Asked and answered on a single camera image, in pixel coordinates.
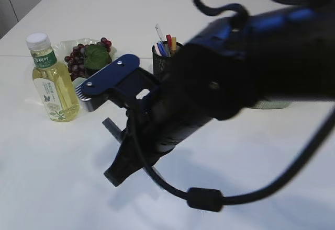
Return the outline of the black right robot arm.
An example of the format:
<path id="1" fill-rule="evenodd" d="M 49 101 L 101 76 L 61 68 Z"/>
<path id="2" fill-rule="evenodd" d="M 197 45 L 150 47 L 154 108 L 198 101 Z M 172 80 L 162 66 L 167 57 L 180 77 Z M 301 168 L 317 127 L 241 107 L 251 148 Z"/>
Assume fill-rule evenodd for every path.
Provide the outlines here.
<path id="1" fill-rule="evenodd" d="M 162 79 L 126 54 L 112 64 L 111 100 L 127 109 L 120 149 L 105 177 L 120 185 L 154 165 L 212 119 L 228 120 L 260 100 L 334 100 L 334 0 L 273 0 L 284 8 L 251 16 L 239 4 L 209 8 L 210 23 L 171 58 Z"/>

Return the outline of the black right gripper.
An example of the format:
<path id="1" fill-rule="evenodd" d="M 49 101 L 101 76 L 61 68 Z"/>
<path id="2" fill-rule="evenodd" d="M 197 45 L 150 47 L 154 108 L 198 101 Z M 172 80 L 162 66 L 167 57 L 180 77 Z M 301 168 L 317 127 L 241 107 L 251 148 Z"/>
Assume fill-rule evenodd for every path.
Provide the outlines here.
<path id="1" fill-rule="evenodd" d="M 109 96 L 126 108 L 128 119 L 136 120 L 140 147 L 151 166 L 211 120 L 187 102 L 169 74 L 157 79 L 140 67 L 130 71 L 121 67 L 113 70 L 109 79 L 113 81 Z M 115 131 L 113 136 L 120 148 L 104 176 L 117 187 L 143 164 L 126 129 Z"/>

